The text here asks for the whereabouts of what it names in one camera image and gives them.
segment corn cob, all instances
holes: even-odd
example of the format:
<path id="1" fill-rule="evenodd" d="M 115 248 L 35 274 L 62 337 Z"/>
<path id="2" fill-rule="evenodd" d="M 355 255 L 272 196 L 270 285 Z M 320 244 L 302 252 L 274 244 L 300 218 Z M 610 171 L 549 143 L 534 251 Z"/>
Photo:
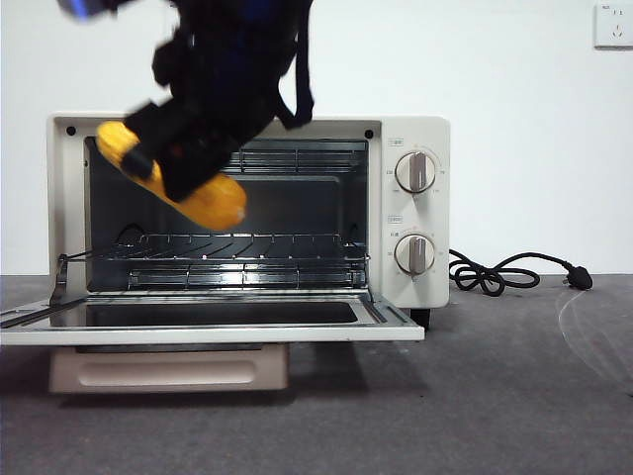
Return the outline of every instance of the corn cob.
<path id="1" fill-rule="evenodd" d="M 120 170 L 125 154 L 138 142 L 136 134 L 122 122 L 104 122 L 97 129 L 97 147 Z M 162 174 L 156 162 L 147 179 L 133 176 L 130 179 L 204 228 L 226 230 L 244 219 L 246 193 L 223 173 L 218 173 L 181 202 L 172 201 L 165 195 Z"/>

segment power cord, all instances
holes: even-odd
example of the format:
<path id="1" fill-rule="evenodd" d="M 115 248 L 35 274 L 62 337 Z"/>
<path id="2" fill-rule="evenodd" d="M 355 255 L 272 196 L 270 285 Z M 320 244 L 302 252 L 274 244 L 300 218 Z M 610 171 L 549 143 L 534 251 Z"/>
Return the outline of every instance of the power cord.
<path id="1" fill-rule="evenodd" d="M 541 282 L 541 277 L 534 271 L 520 267 L 506 267 L 512 262 L 527 257 L 548 260 L 562 265 L 568 271 L 567 281 L 570 287 L 579 290 L 588 290 L 593 286 L 593 281 L 584 267 L 575 266 L 566 260 L 559 259 L 539 252 L 523 252 L 503 260 L 495 267 L 486 267 L 469 259 L 461 252 L 450 249 L 450 254 L 457 257 L 448 266 L 449 276 L 460 290 L 469 291 L 480 286 L 484 295 L 498 297 L 506 287 L 516 289 L 531 289 Z M 524 276 L 528 280 L 510 280 L 504 275 Z"/>

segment white toaster oven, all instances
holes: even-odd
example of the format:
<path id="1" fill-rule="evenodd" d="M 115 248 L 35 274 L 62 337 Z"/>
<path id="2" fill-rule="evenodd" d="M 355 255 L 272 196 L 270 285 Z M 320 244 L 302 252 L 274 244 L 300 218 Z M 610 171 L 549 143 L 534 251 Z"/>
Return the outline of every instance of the white toaster oven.
<path id="1" fill-rule="evenodd" d="M 49 121 L 51 297 L 0 320 L 56 348 L 51 390 L 281 388 L 285 343 L 422 340 L 448 302 L 445 120 L 272 123 L 232 155 L 247 217 L 218 234 L 99 154 L 113 119 Z"/>

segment temperature knob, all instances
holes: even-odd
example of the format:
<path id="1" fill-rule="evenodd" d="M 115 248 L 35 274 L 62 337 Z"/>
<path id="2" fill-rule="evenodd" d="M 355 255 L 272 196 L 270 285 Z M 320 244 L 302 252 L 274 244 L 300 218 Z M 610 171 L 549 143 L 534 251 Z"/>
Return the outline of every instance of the temperature knob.
<path id="1" fill-rule="evenodd" d="M 396 165 L 396 180 L 408 193 L 421 193 L 435 181 L 435 163 L 422 151 L 413 151 L 403 156 Z"/>
<path id="2" fill-rule="evenodd" d="M 410 235 L 400 239 L 394 252 L 396 263 L 402 272 L 420 275 L 433 265 L 433 243 L 422 235 Z"/>

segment wall outlet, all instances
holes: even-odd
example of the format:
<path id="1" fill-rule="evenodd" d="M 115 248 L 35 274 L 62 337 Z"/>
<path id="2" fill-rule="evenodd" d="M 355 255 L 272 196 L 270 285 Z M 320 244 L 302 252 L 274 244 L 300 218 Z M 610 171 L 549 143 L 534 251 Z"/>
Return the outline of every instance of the wall outlet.
<path id="1" fill-rule="evenodd" d="M 633 48 L 633 3 L 595 6 L 596 48 Z"/>

